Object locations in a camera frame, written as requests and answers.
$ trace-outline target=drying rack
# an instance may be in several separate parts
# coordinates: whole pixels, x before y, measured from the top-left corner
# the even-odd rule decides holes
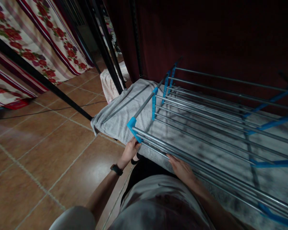
[[[285,97],[288,95],[288,86],[287,88],[277,88],[277,87],[272,87],[272,86],[266,86],[266,85],[261,85],[257,83],[252,83],[252,82],[247,82],[247,81],[242,81],[242,80],[237,80],[237,79],[232,79],[232,78],[226,78],[226,77],[221,77],[221,76],[216,76],[212,74],[206,74],[206,73],[201,73],[201,72],[196,72],[192,70],[187,70],[187,69],[182,69],[177,67],[177,63],[181,60],[181,58],[174,64],[174,66],[166,73],[165,77],[162,79],[162,81],[157,85],[157,87],[153,90],[153,92],[150,94],[150,96],[147,98],[145,103],[139,108],[139,110],[136,112],[136,114],[131,118],[131,120],[128,122],[127,127],[130,129],[132,134],[136,137],[137,141],[139,143],[142,143],[143,145],[147,146],[148,148],[154,150],[155,152],[161,154],[162,156],[166,157],[165,153],[169,153],[187,163],[189,163],[194,169],[197,171],[193,171],[197,177],[199,177],[202,180],[205,180],[214,186],[218,187],[219,189],[225,191],[226,193],[234,196],[236,199],[239,199],[241,202],[249,205],[250,207],[256,209],[260,214],[277,221],[285,226],[288,226],[288,204],[269,195],[268,193],[262,191],[260,189],[260,184],[258,181],[257,177],[257,170],[260,170],[260,168],[273,168],[273,167],[288,167],[288,155],[275,151],[273,149],[270,149],[266,146],[260,145],[258,143],[252,142],[249,140],[249,136],[257,133],[260,135],[265,135],[270,138],[274,138],[276,140],[282,141],[284,143],[288,144],[288,139],[265,132],[265,129],[271,128],[278,126],[280,124],[283,124],[285,122],[288,122],[288,116],[281,117],[279,119],[276,119],[274,117],[258,113],[262,108],[272,105],[272,106],[278,106],[283,109],[288,110],[288,106],[280,105],[275,103],[277,100]],[[258,86],[258,87],[263,87],[263,88],[268,88],[268,89],[273,89],[280,91],[279,94],[271,98],[270,100],[265,100],[265,99],[260,99],[258,97],[253,97],[249,95],[244,95],[228,90],[223,90],[219,88],[213,88],[210,86],[198,84],[196,82],[191,82],[191,81],[186,81],[182,79],[175,78],[175,71],[187,71],[191,73],[196,73],[200,75],[205,75],[205,76],[210,76],[214,78],[221,78],[225,79],[228,81],[236,81],[248,85],[253,85],[253,86]],[[283,78],[287,81],[288,83],[288,78],[283,75]],[[158,89],[161,86],[161,84],[164,83],[164,93],[163,96],[157,95]],[[193,92],[190,90],[186,90],[180,87],[174,86],[173,82],[174,81],[180,81],[183,83],[187,83],[190,85],[198,86],[198,87],[203,87],[207,88],[210,90],[215,90],[218,92],[222,93],[227,93],[231,94],[237,97],[241,98],[246,98],[249,100],[254,100],[261,102],[262,104],[258,106],[257,108],[251,108],[247,106],[242,106],[241,104],[238,103],[233,103],[225,100],[221,100],[219,98],[211,97],[211,96],[205,96],[203,94]],[[190,118],[188,116],[179,114],[177,112],[171,111],[169,109],[166,109],[162,106],[156,105],[156,98],[162,99],[162,105],[167,104],[170,107],[175,107],[178,108],[179,110],[189,112],[191,114],[195,114],[199,117],[202,117],[206,120],[209,120],[213,123],[219,124],[221,126],[225,127],[230,127],[233,128],[237,131],[243,132],[244,137],[239,137],[237,135],[234,135],[232,133],[226,132],[224,130],[218,129],[214,126],[208,125],[206,123],[202,123],[196,119]],[[136,124],[136,118],[138,115],[141,113],[141,111],[144,109],[144,107],[148,104],[148,102],[152,100],[152,120],[149,125],[149,127],[144,131],[140,130],[135,127]],[[160,113],[156,112],[156,108],[159,108],[161,110],[165,110],[169,113],[175,114],[179,116],[180,118],[184,118],[188,121],[194,122],[198,125],[201,125],[208,130],[213,130],[216,131],[222,135],[225,135],[227,137],[230,137],[235,140],[239,140],[247,145],[247,150],[238,147],[236,145],[233,145],[227,141],[221,140],[218,137],[212,136],[210,134],[206,134],[203,131],[194,129],[190,126],[187,126],[179,121],[173,120],[171,118],[168,118]],[[246,121],[246,118],[248,116],[261,116],[264,118],[268,118],[271,121],[263,124],[263,125],[257,125],[255,123],[251,123]],[[183,127],[186,127],[187,129],[190,129],[192,131],[195,131],[197,133],[200,133],[201,135],[207,136],[209,138],[212,138],[214,140],[217,140],[218,142],[221,142],[223,144],[226,144],[227,146],[230,146],[238,151],[241,151],[246,154],[246,157],[242,157],[234,152],[231,152],[225,148],[222,148],[218,145],[215,145],[213,143],[210,143],[204,139],[201,139],[197,136],[194,136],[193,134],[190,134],[182,129],[179,129],[176,126],[173,126],[171,124],[168,124],[160,119],[157,118],[157,116],[160,116],[168,121],[171,121],[175,124],[181,125]],[[184,152],[181,149],[176,148],[172,144],[168,144],[164,142],[161,137],[155,137],[150,134],[148,134],[148,130],[152,123],[154,121],[160,122],[166,126],[171,127],[174,130],[177,130],[178,132],[184,133],[185,135],[191,136],[194,139],[198,141],[202,141],[206,144],[209,144],[210,146],[213,146],[223,152],[226,152],[234,157],[237,157],[237,160],[243,160],[248,162],[251,165],[251,171],[252,171],[252,176],[253,176],[253,182],[254,186],[200,160],[199,158],[192,156],[186,152]],[[279,161],[271,161],[268,160],[262,156],[259,156],[255,153],[252,152],[252,146],[261,148],[265,151],[270,152],[271,154],[277,155],[284,160],[279,160]]]

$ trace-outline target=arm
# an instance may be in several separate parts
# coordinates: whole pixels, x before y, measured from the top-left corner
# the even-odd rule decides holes
[[[117,162],[117,166],[124,170],[129,161],[135,156],[141,144],[137,142],[135,137],[133,137],[126,145],[123,155]],[[109,174],[103,179],[100,185],[91,195],[86,207],[94,215],[96,223],[98,222],[111,194],[116,185],[119,176],[111,170]]]
[[[187,163],[172,155],[167,154],[167,156],[176,176],[188,186],[199,200],[216,229],[243,229],[234,217],[214,199],[202,182],[196,178]]]

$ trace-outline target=black watch strap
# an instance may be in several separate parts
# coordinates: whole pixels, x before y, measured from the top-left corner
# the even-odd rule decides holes
[[[110,169],[116,172],[116,174],[119,176],[123,174],[123,171],[117,165],[112,165]]]

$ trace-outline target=dark red curtain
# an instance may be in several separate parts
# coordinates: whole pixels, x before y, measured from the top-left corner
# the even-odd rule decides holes
[[[139,78],[128,0],[105,5],[131,79]],[[179,67],[285,88],[288,76],[288,4],[283,1],[136,0],[145,79],[159,82],[180,57]],[[264,99],[279,93],[177,70],[177,77]],[[255,107],[260,103],[203,88],[193,90]],[[288,96],[279,101],[288,105]],[[269,106],[272,113],[288,111]]]

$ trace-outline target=striped fabric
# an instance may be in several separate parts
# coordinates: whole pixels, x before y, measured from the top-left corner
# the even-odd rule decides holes
[[[0,39],[54,85],[92,68],[53,0],[0,0]],[[0,106],[46,91],[0,53]]]
[[[129,76],[127,67],[125,65],[125,62],[121,62],[119,64],[119,67],[121,69],[124,81],[130,80],[130,76]],[[119,79],[119,82],[121,83],[122,88],[124,88],[121,79],[120,78],[118,78],[118,79]],[[115,98],[117,98],[119,96],[119,94],[118,94],[118,91],[115,87],[115,84],[111,78],[111,75],[110,75],[108,69],[105,69],[101,73],[100,80],[101,80],[103,93],[106,97],[108,104],[110,104],[110,102],[113,101]]]

